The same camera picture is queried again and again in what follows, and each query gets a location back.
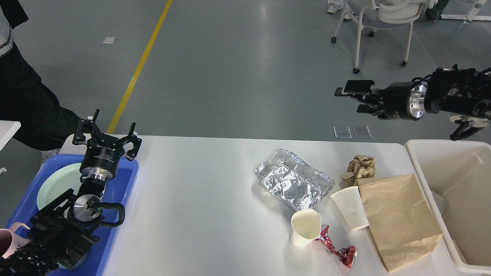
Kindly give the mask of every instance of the person's leg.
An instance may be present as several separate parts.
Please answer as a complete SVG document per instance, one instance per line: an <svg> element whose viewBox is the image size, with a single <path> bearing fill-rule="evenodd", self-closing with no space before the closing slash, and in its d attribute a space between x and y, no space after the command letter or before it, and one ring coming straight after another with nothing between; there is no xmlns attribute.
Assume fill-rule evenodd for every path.
<svg viewBox="0 0 491 276"><path fill-rule="evenodd" d="M19 121L14 138L45 151L60 148L80 118L59 105L14 45L0 57L0 119Z"/></svg>
<svg viewBox="0 0 491 276"><path fill-rule="evenodd" d="M334 14L344 7L345 0L327 0L327 12Z"/></svg>
<svg viewBox="0 0 491 276"><path fill-rule="evenodd" d="M448 5L449 0L438 0L438 3L431 9L426 9L425 15L426 19L430 21L435 21L440 17L443 9Z"/></svg>

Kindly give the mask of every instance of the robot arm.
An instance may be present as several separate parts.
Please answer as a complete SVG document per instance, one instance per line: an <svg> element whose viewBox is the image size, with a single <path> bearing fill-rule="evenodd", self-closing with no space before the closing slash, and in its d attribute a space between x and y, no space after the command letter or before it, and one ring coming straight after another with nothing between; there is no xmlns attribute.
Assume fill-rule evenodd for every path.
<svg viewBox="0 0 491 276"><path fill-rule="evenodd" d="M491 68L437 68L424 78L411 82L393 83L385 89L374 87L374 81L348 81L336 89L335 96L347 96L362 104L356 112L368 113L379 119L419 120L425 113L454 113L450 120L457 123L451 140L467 138L491 122Z"/></svg>
<svg viewBox="0 0 491 276"><path fill-rule="evenodd" d="M115 176L119 159L124 156L133 160L141 139L134 134L135 123L121 139L103 134L95 124L98 113L96 110L93 118L80 120L73 139L73 144L87 146L80 167L82 184L78 194L68 189L30 219L33 226L27 233L29 242L8 258L0 257L0 276L44 276L57 269L58 263L72 269L100 240L92 235L98 226L116 227L123 223L124 206L102 199L106 181ZM82 129L90 132L89 140ZM127 143L132 143L133 148L125 152L123 146ZM119 220L104 221L104 209L117 210Z"/></svg>

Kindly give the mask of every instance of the brown paper bag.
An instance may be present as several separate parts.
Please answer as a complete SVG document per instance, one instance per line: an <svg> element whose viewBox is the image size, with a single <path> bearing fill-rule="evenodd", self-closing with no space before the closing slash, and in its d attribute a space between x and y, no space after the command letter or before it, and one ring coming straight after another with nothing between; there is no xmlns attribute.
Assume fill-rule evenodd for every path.
<svg viewBox="0 0 491 276"><path fill-rule="evenodd" d="M357 179L375 244L387 271L430 254L442 232L414 175Z"/></svg>

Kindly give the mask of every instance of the yellow floor line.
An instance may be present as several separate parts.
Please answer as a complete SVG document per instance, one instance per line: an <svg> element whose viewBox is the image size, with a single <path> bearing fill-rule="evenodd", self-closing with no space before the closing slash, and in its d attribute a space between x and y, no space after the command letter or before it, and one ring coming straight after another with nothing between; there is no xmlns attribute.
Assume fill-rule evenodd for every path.
<svg viewBox="0 0 491 276"><path fill-rule="evenodd" d="M155 42L155 39L157 38L157 35L159 34L160 27L162 26L162 23L164 22L165 16L167 15L167 12L169 11L170 5L172 4L172 0L167 0L167 4L165 5L165 8L160 15L159 21L157 22L157 25L155 26L155 29L152 33L152 36L150 37L150 40L148 41L147 47L145 48L145 51L143 52L143 55L140 58L140 62L138 63L138 66L136 67L135 72L133 73L133 76L131 77L131 81L128 84L128 88L126 88L126 92L123 95L123 99L121 99L121 102L119 103L118 109L116 110L116 113L114 114L114 117L112 118L111 123L109 124L109 128L107 130L108 134L112 134L114 132L114 129L116 129L116 126L119 122L119 119L121 118L121 114L123 114L124 108L126 107L126 104L128 103L128 100L131 96L131 93L133 92L133 88L135 87L136 81L138 80L138 77L140 76L141 70L143 69L143 66L145 65L145 61L147 60L148 54L150 53L150 50L152 50L152 46Z"/></svg>

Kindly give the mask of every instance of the paper cup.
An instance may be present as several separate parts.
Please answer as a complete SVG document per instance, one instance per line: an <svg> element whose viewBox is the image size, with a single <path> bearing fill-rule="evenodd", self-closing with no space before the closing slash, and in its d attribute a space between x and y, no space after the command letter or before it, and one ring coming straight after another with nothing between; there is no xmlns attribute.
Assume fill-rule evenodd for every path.
<svg viewBox="0 0 491 276"><path fill-rule="evenodd" d="M352 186L331 195L332 201L344 218L349 230L365 228L369 225L358 186Z"/></svg>
<svg viewBox="0 0 491 276"><path fill-rule="evenodd" d="M30 229L27 225L22 222L16 222L12 224L9 229L3 228L0 229L0 254L3 258L7 258L12 255L17 249L26 245L28 240L23 237L17 235L15 231L19 229L19 227L23 227L25 229Z"/></svg>
<svg viewBox="0 0 491 276"><path fill-rule="evenodd" d="M303 247L321 233L321 215L312 209L295 212L292 216L290 239L298 247Z"/></svg>

